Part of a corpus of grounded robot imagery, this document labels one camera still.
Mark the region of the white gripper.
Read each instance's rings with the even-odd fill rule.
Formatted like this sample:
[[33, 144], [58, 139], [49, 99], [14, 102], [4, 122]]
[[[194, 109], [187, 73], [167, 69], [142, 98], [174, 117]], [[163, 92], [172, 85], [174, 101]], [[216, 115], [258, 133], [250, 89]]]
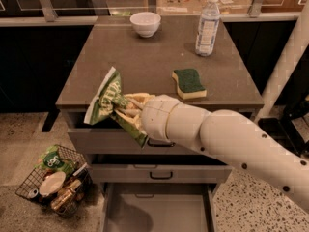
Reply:
[[166, 125], [172, 110], [180, 103], [179, 100], [167, 95], [150, 95], [148, 93], [125, 94], [128, 99], [139, 109], [115, 110], [115, 118], [119, 125], [128, 133], [144, 133], [154, 140], [168, 142]]

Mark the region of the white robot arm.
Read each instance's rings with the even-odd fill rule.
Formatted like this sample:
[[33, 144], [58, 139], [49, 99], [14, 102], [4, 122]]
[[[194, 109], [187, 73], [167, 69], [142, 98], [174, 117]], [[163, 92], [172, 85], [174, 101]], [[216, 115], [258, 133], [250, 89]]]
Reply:
[[[152, 50], [144, 54], [153, 65], [150, 78], [163, 90], [167, 71], [191, 67], [200, 78], [213, 82], [220, 98], [243, 92], [249, 76], [231, 37], [218, 25], [214, 53], [201, 57], [194, 53], [199, 18], [167, 15], [156, 34], [166, 50], [155, 58]], [[203, 98], [176, 99], [161, 94], [149, 99], [140, 111], [141, 125], [156, 141], [175, 143], [198, 154], [220, 160], [264, 180], [280, 190], [303, 211], [309, 210], [308, 161], [282, 147], [250, 119], [239, 114], [241, 101], [210, 105]]]

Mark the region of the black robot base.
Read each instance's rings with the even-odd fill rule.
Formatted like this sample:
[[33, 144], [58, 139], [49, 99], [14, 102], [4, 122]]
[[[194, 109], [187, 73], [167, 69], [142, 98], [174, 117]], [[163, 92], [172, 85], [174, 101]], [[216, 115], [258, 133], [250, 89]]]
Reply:
[[280, 145], [304, 159], [309, 159], [309, 98], [286, 106], [280, 118], [263, 118], [258, 125]]

